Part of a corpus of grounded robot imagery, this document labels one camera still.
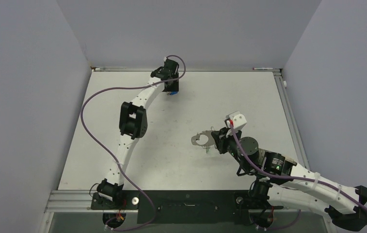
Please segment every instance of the wall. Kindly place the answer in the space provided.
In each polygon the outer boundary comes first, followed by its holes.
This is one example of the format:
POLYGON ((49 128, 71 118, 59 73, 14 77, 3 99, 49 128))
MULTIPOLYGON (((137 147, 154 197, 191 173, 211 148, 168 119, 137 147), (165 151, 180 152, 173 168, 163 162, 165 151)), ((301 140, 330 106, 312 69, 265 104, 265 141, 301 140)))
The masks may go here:
POLYGON ((367 1, 323 0, 283 72, 311 168, 367 187, 367 1))
POLYGON ((0 2, 0 232, 37 232, 90 68, 55 0, 0 2))
POLYGON ((97 67, 283 67, 320 0, 58 0, 97 67))

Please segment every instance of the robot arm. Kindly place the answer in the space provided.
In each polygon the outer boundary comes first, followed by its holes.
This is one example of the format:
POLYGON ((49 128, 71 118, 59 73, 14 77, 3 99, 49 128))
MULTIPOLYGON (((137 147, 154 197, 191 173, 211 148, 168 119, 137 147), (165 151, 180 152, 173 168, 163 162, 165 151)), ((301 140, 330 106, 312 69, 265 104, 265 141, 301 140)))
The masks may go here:
POLYGON ((260 149, 255 139, 240 138, 240 129, 246 123, 243 114, 234 112, 226 116, 226 127, 213 131, 211 135, 219 153, 229 152, 239 163, 238 176, 256 176, 250 198, 267 206, 308 210, 331 218, 335 225, 350 231, 359 231, 367 224, 367 212, 342 194, 344 192, 364 204, 367 201, 366 187, 338 184, 291 158, 260 149))
MULTIPOLYGON (((178 80, 156 84, 160 81, 176 79, 179 64, 173 60, 164 59, 164 66, 159 67, 151 73, 147 85, 150 87, 142 90, 131 102, 124 102, 121 106, 119 129, 120 141, 116 151, 119 165, 123 171, 126 170, 133 149, 139 139, 143 137, 147 130, 146 110, 153 100, 162 91, 178 91, 178 80)), ((118 163, 113 160, 105 179, 98 185, 97 192, 101 197, 118 204, 121 201, 121 191, 124 184, 124 177, 120 172, 118 163)))

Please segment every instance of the white table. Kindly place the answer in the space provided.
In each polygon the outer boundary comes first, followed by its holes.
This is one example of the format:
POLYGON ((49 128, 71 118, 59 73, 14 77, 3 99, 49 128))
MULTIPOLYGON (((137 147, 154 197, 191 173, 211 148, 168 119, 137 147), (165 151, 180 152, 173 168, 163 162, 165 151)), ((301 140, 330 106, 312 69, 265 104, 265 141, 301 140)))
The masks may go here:
MULTIPOLYGON (((85 99, 114 86, 144 85, 150 72, 93 72, 85 99)), ((143 190, 247 189, 253 177, 236 176, 238 163, 191 144, 191 137, 224 126, 225 116, 239 110, 248 123, 242 136, 255 138, 259 147, 298 156, 272 72, 187 72, 180 92, 161 93, 147 110, 148 131, 139 141, 126 171, 143 190)), ((91 132, 113 152, 119 140, 119 113, 124 101, 140 90, 114 90, 95 97, 84 118, 91 132)), ((76 126, 59 190, 89 190, 104 179, 113 159, 76 126)), ((124 189, 134 189, 125 183, 124 189)))

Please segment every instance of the gray wall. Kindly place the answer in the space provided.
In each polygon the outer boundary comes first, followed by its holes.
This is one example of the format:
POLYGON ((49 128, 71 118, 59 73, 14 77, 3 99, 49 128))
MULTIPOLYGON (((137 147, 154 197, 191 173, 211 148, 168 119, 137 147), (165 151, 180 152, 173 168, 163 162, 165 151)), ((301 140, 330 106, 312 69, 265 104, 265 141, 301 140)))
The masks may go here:
POLYGON ((284 77, 311 168, 367 187, 367 1, 323 0, 284 77))
POLYGON ((89 75, 55 0, 0 2, 0 232, 37 232, 89 75))
POLYGON ((320 0, 58 0, 93 66, 283 67, 320 0))

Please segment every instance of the table surface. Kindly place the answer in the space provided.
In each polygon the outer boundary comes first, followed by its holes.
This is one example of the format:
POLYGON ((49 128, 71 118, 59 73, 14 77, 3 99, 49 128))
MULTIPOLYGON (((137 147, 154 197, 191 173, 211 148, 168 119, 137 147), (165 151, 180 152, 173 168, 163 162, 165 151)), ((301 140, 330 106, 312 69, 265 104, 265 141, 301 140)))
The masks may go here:
MULTIPOLYGON (((114 86, 141 86, 150 72, 93 72, 85 99, 114 86)), ((191 137, 211 127, 219 130, 225 116, 240 111, 248 120, 242 136, 259 147, 298 161, 286 116, 271 72, 187 72, 180 92, 160 93, 147 110, 148 131, 136 145, 127 175, 143 190, 247 189, 254 177, 238 177, 238 163, 214 147, 207 152, 191 137)), ((90 131, 116 152, 119 113, 124 101, 140 90, 114 90, 96 96, 85 108, 90 131)), ((113 159, 84 130, 80 119, 59 190, 89 190, 100 183, 113 159)), ((125 183, 124 189, 134 189, 125 183)))

